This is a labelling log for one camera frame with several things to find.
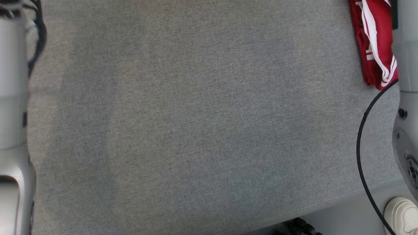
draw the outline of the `black cable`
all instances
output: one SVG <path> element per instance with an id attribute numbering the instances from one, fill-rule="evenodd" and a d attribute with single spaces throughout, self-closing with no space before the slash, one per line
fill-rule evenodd
<path id="1" fill-rule="evenodd" d="M 33 21 L 36 24 L 36 27 L 38 28 L 38 41 L 36 42 L 36 49 L 35 49 L 35 54 L 33 55 L 33 58 L 29 61 L 28 63 L 28 73 L 29 73 L 29 78 L 32 75 L 33 69 L 35 67 L 35 63 L 36 61 L 39 59 L 39 57 L 41 56 L 44 48 L 45 48 L 45 44 L 46 44 L 46 26 L 45 23 L 43 22 L 43 14 L 42 14 L 42 5 L 41 5 L 41 1 L 40 0 L 31 0 L 31 2 L 36 6 L 29 6 L 29 5 L 24 5 L 25 8 L 29 8 L 35 11 L 35 20 Z"/>
<path id="2" fill-rule="evenodd" d="M 382 213 L 380 212 L 379 208 L 377 207 L 375 201 L 373 200 L 372 194 L 370 193 L 369 187 L 367 187 L 366 180 L 364 179 L 362 163 L 361 163 L 361 159 L 360 159 L 360 141 L 362 139 L 362 132 L 363 132 L 364 124 L 366 123 L 367 116 L 369 115 L 370 110 L 372 110 L 373 105 L 375 105 L 377 100 L 397 82 L 398 81 L 396 80 L 396 81 L 392 82 L 390 85 L 388 85 L 387 87 L 385 87 L 381 92 L 379 92 L 376 95 L 376 97 L 370 103 L 369 107 L 367 108 L 366 112 L 364 113 L 362 122 L 360 123 L 359 133 L 357 134 L 357 146 L 356 146 L 357 166 L 359 168 L 360 179 L 362 180 L 364 190 L 366 191 L 367 197 L 369 198 L 370 203 L 372 204 L 374 210 L 376 211 L 376 214 L 379 216 L 380 220 L 382 221 L 382 223 L 384 224 L 384 226 L 387 228 L 387 230 L 389 231 L 389 233 L 391 235 L 396 235 L 396 234 L 392 230 L 392 228 L 389 226 L 389 224 L 385 220 L 385 217 L 383 217 Z"/>

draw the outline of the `gray upholstery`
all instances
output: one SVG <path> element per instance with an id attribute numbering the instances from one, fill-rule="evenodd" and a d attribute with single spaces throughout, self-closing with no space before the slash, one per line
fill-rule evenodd
<path id="1" fill-rule="evenodd" d="M 347 0 L 44 0 L 31 80 L 35 235 L 240 234 L 362 192 Z M 365 126 L 398 184 L 394 87 Z"/>

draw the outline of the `white sneaker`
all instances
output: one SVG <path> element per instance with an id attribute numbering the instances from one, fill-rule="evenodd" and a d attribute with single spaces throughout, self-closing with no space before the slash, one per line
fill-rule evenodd
<path id="1" fill-rule="evenodd" d="M 396 235 L 418 235 L 418 207 L 404 198 L 396 197 L 385 207 L 383 215 Z"/>

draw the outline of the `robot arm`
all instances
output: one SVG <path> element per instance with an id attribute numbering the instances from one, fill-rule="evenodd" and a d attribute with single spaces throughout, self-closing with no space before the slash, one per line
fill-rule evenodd
<path id="1" fill-rule="evenodd" d="M 418 199 L 418 1 L 392 0 L 393 46 L 398 61 L 400 103 L 393 150 L 408 188 Z"/>
<path id="2" fill-rule="evenodd" d="M 22 7 L 21 0 L 0 0 L 1 235 L 31 233 L 36 191 L 36 173 L 26 145 L 31 64 L 28 66 Z M 30 7 L 38 9 L 35 4 Z"/>

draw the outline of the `red cloth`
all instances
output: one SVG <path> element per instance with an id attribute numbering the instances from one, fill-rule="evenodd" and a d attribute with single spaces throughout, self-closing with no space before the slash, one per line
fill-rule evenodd
<path id="1" fill-rule="evenodd" d="M 353 28 L 362 58 L 364 81 L 382 90 L 398 79 L 392 54 L 392 18 L 389 0 L 349 0 Z"/>

